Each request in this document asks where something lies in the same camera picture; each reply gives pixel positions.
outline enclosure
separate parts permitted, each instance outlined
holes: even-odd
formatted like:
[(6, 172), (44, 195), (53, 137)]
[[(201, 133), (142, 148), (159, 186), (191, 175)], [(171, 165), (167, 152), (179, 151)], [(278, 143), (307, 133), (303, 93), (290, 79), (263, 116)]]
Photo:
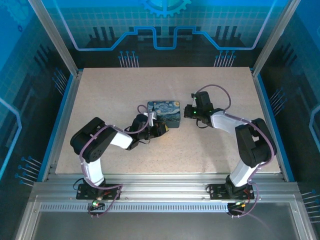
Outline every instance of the enclosure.
[[(319, 238), (319, 1), (0, 6), (1, 239)], [(228, 112), (264, 119), (275, 141), (275, 159), (253, 178), (252, 216), (232, 219), (228, 202), (206, 191), (240, 159), (233, 136), (183, 117), (209, 84), (229, 92)], [(206, 91), (215, 108), (227, 107), (223, 91)], [(91, 201), (73, 189), (83, 175), (72, 136), (94, 117), (125, 129), (138, 105), (157, 100), (177, 102), (179, 128), (131, 151), (108, 148), (104, 177), (123, 189), (91, 219)]]

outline robotic arm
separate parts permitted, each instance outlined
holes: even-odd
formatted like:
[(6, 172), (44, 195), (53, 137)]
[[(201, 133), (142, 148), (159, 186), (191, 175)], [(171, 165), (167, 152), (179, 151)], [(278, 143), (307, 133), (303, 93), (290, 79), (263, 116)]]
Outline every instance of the robotic arm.
[[(221, 108), (214, 109), (206, 91), (191, 94), (191, 97), (193, 104), (188, 104), (185, 107), (185, 118), (196, 119), (197, 122), (201, 121), (208, 127), (224, 130), (236, 137), (241, 160), (234, 171), (227, 176), (225, 188), (231, 199), (237, 198), (243, 194), (249, 177), (256, 168), (271, 158), (271, 149), (266, 140), (250, 124), (225, 113)], [(272, 144), (274, 154), (276, 154), (276, 145), (265, 121), (257, 118), (249, 122), (265, 134)]]
[[(107, 126), (84, 150), (81, 164), (84, 168), (85, 181), (92, 187), (104, 187), (106, 181), (101, 169), (101, 156), (109, 145), (115, 145), (125, 150), (132, 150), (141, 140), (150, 140), (160, 137), (168, 131), (165, 123), (153, 123), (157, 118), (156, 112), (138, 114), (127, 132), (116, 126)], [(105, 122), (95, 117), (80, 129), (70, 141), (74, 152), (80, 155), (88, 141), (100, 129), (105, 127)]]

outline aluminum frame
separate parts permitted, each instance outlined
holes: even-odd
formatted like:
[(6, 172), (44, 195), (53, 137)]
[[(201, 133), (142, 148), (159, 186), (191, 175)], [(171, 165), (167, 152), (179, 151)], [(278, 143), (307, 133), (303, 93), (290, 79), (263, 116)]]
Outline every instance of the aluminum frame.
[[(70, 212), (61, 207), (70, 204), (90, 203), (91, 201), (76, 200), (73, 183), (77, 175), (68, 174), (68, 178), (59, 176), (47, 182), (36, 182), (32, 189), (25, 209), (16, 240), (31, 240), (36, 230), (39, 212)], [(106, 174), (108, 183), (124, 183), (120, 200), (117, 203), (132, 206), (136, 203), (194, 203), (216, 204), (220, 200), (210, 200), (206, 192), (208, 184), (221, 184), (224, 178), (217, 178), (214, 174)], [(289, 203), (293, 220), (300, 239), (315, 240), (316, 235), (308, 219), (297, 183), (283, 182), (280, 178), (263, 178), (257, 175), (254, 179), (259, 186), (258, 203)], [(75, 209), (72, 212), (84, 212)]]
[(39, 18), (42, 26), (44, 27), (46, 33), (49, 35), (49, 38), (53, 42), (56, 50), (60, 54), (60, 57), (64, 61), (66, 67), (73, 76), (77, 76), (78, 68), (68, 51), (67, 46), (65, 45), (62, 37), (59, 34), (58, 29), (56, 28), (54, 22), (52, 21), (46, 7), (44, 6), (41, 0), (28, 0), (31, 7), (33, 8), (35, 14)]
[(287, 3), (284, 10), (282, 11), (279, 20), (272, 30), (268, 40), (266, 41), (260, 55), (258, 56), (254, 66), (253, 66), (253, 76), (256, 78), (260, 73), (261, 69), (265, 65), (267, 59), (269, 58), (271, 52), (273, 51), (274, 47), (276, 46), (279, 38), (284, 33), (291, 17), (295, 13), (299, 3), (301, 0), (289, 0), (290, 2)]

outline starry night box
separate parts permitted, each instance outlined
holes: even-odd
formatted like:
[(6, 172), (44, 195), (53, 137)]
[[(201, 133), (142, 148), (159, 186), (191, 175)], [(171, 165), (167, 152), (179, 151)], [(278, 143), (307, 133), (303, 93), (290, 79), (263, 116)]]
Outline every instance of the starry night box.
[(180, 102), (178, 101), (149, 101), (148, 110), (155, 111), (155, 122), (165, 122), (168, 128), (176, 129), (180, 125)]

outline beige tabletop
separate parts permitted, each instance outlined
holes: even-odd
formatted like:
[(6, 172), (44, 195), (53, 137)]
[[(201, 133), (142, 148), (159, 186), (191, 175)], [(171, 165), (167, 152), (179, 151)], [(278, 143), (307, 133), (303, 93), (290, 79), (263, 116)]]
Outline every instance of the beige tabletop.
[[(230, 173), (240, 160), (236, 138), (220, 129), (197, 128), (194, 119), (183, 118), (184, 107), (192, 104), (191, 93), (208, 84), (221, 85), (230, 93), (228, 113), (264, 118), (248, 67), (85, 68), (56, 173), (81, 173), (70, 139), (92, 118), (124, 129), (138, 114), (139, 104), (160, 100), (180, 102), (180, 127), (131, 151), (110, 145), (101, 158), (103, 173)], [(206, 91), (215, 108), (228, 105), (222, 90)], [(277, 159), (261, 172), (280, 172)]]

